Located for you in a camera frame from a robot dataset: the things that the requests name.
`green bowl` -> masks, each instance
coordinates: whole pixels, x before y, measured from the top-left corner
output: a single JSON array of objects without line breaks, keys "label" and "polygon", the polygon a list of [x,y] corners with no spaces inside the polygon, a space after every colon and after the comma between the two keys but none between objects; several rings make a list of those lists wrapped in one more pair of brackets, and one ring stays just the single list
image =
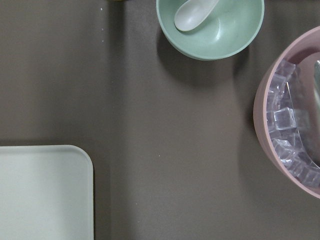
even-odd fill
[{"label": "green bowl", "polygon": [[156,0],[156,12],[168,41],[182,54],[210,61],[230,57],[247,47],[258,34],[265,12],[264,0],[220,0],[195,29],[176,29],[174,17],[186,0]]}]

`gray table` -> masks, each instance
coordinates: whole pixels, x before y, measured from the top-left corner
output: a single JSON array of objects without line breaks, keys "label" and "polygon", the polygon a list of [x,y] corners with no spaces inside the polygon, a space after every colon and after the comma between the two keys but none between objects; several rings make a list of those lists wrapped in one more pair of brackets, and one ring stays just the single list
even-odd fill
[{"label": "gray table", "polygon": [[318,240],[320,200],[267,159],[252,111],[319,12],[266,0],[249,47],[202,62],[168,43],[155,0],[2,0],[0,145],[83,148],[96,240]]}]

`light green tray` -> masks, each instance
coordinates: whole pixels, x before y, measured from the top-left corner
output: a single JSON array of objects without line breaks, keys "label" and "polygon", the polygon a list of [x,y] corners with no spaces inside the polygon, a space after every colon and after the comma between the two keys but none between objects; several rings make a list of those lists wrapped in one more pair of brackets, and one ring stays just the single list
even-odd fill
[{"label": "light green tray", "polygon": [[72,145],[0,147],[1,240],[93,240],[93,165]]}]

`pink bowl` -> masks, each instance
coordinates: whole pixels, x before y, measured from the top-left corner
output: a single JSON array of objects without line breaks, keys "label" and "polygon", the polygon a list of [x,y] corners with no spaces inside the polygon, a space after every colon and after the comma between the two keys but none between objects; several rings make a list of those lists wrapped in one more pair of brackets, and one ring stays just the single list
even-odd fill
[{"label": "pink bowl", "polygon": [[270,82],[275,74],[275,71],[281,62],[285,59],[290,63],[299,64],[303,59],[313,53],[320,52],[320,26],[304,33],[298,37],[293,43],[291,43],[286,50],[277,58],[277,60],[271,65],[269,70],[263,76],[263,79],[256,92],[254,106],[253,106],[253,121],[254,128],[258,140],[269,159],[274,165],[286,175],[292,182],[298,185],[301,189],[307,193],[320,199],[320,189],[306,187],[294,178],[289,171],[282,164],[275,149],[272,145],[272,141],[269,135],[267,126],[267,97]]}]

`white spoon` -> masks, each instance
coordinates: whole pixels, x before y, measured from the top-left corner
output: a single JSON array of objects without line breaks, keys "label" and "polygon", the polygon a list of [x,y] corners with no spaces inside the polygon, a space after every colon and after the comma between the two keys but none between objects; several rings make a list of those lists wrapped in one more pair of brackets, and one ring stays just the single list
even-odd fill
[{"label": "white spoon", "polygon": [[174,25],[186,32],[198,27],[212,12],[219,0],[188,0],[179,7],[174,16]]}]

